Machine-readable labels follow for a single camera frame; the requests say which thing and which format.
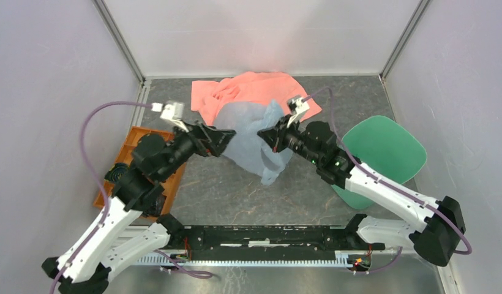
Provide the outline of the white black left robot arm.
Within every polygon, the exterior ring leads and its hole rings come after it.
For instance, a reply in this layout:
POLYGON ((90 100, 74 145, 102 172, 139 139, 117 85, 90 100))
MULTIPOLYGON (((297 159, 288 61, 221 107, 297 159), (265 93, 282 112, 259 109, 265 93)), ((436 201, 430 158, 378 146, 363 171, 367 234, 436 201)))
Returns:
POLYGON ((103 293, 109 283, 147 253, 179 248, 184 234, 177 220, 163 215, 144 232, 113 247, 118 236, 162 196, 163 183, 194 154, 222 155, 235 130, 202 123, 174 127, 166 141, 158 133, 143 135, 132 150, 128 170, 104 199, 104 207, 80 239, 60 257, 49 257, 42 269, 53 279, 50 292, 103 293))

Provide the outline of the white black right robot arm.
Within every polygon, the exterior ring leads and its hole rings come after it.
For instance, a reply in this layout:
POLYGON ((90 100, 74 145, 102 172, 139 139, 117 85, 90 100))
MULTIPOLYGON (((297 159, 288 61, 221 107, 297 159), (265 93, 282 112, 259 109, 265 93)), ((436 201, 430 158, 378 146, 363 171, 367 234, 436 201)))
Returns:
POLYGON ((257 135, 273 152, 290 149, 314 164, 328 184, 368 198, 399 216, 399 220, 359 217, 357 227, 345 233, 349 248, 360 250, 368 243, 412 247, 421 258, 442 267, 454 254, 472 254, 456 199, 445 196, 439 200, 389 179, 353 156, 328 123, 314 121, 300 131, 299 124, 287 115, 257 135))

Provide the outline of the translucent blue trash bag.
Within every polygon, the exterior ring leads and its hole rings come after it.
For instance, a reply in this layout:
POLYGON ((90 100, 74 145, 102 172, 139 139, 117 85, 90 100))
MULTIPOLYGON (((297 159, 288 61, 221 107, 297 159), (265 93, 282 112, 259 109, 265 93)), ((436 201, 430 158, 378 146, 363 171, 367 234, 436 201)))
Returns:
POLYGON ((283 116, 281 106, 274 100, 268 105, 230 102, 221 108, 214 121, 218 129, 236 131, 223 155, 244 170, 260 176, 265 186, 271 185, 284 171, 293 152, 289 149, 273 152, 257 133, 275 126, 283 116))

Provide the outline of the green trash bin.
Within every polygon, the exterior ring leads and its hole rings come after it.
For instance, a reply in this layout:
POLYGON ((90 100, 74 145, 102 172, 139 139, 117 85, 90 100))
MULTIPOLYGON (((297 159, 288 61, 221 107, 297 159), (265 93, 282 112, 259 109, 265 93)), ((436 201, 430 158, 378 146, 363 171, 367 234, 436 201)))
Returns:
POLYGON ((427 162, 423 145, 385 116, 372 116, 355 125, 341 138, 340 146, 399 184, 412 179, 427 162))

